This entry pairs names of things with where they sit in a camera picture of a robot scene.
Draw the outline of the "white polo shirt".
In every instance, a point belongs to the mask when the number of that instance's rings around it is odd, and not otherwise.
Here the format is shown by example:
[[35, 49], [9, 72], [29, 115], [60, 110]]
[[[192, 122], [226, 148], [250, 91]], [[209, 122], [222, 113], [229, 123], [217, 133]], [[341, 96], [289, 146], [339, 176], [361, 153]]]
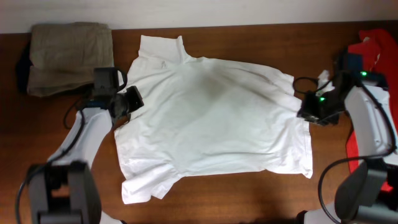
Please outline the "white polo shirt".
[[142, 36], [128, 74], [144, 106], [114, 132], [125, 204], [163, 198], [183, 177], [259, 172], [311, 178], [309, 123], [293, 77], [195, 58], [183, 39]]

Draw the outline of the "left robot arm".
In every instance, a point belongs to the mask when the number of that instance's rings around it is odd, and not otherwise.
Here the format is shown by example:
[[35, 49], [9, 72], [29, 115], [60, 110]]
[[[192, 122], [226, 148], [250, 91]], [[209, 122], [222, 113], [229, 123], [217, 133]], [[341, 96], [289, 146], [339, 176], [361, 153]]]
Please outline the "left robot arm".
[[29, 168], [23, 186], [29, 191], [32, 223], [119, 223], [101, 207], [91, 166], [114, 124], [144, 103], [136, 86], [94, 93], [78, 106], [61, 146], [46, 163]]

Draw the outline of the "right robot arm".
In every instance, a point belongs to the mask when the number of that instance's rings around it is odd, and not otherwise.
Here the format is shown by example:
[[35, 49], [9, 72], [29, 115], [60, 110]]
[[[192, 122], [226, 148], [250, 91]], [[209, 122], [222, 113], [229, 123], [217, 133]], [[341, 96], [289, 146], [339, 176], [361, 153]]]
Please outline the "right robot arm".
[[[334, 75], [306, 91], [299, 118], [326, 126], [339, 115], [351, 118], [358, 146], [356, 157], [328, 165], [318, 181], [320, 209], [300, 212], [296, 223], [397, 223], [397, 131], [389, 107], [389, 86], [383, 74], [366, 70], [359, 54], [344, 51], [334, 62]], [[333, 203], [323, 201], [326, 173], [357, 161], [358, 168], [338, 187]]]

